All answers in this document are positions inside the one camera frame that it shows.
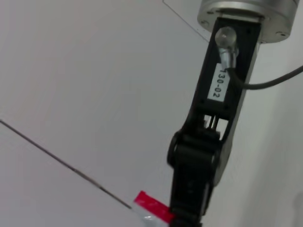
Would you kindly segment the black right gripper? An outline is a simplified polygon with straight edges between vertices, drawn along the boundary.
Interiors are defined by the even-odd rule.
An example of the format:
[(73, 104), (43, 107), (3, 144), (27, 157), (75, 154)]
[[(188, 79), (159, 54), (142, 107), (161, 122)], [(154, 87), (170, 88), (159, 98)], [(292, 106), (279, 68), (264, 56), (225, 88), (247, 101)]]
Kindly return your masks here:
[(217, 185), (232, 149), (261, 31), (258, 22), (216, 19), (181, 140), (212, 154), (209, 176)]

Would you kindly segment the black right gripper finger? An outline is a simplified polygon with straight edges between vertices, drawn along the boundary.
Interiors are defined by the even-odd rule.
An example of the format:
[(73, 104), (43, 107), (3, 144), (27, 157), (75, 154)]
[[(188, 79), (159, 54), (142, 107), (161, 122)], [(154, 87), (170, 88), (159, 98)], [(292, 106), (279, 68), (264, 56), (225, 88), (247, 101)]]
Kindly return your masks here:
[(177, 131), (170, 143), (167, 163), (173, 168), (169, 227), (202, 227), (214, 189), (222, 143), (215, 130)]

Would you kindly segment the clear document bag red zipper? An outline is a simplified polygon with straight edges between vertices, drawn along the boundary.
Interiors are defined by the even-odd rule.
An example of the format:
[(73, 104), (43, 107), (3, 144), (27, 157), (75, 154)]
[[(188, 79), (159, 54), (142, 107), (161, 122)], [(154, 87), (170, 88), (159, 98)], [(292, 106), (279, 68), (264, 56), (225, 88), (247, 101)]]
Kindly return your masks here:
[(132, 211), (140, 218), (143, 227), (169, 227), (174, 218), (168, 206), (144, 191), (134, 199)]

